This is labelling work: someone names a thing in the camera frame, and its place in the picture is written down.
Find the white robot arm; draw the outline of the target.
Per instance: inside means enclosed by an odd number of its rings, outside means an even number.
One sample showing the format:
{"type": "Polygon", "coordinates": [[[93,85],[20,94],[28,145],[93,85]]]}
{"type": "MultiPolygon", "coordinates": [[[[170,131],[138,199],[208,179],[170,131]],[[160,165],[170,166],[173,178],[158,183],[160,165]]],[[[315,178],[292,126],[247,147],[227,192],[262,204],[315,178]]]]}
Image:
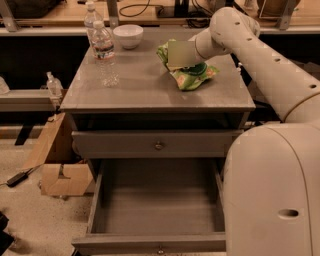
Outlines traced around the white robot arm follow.
{"type": "Polygon", "coordinates": [[[320,256],[320,81],[263,43],[259,24],[217,10],[173,68],[234,54],[280,121],[251,128],[224,165],[227,256],[320,256]]]}

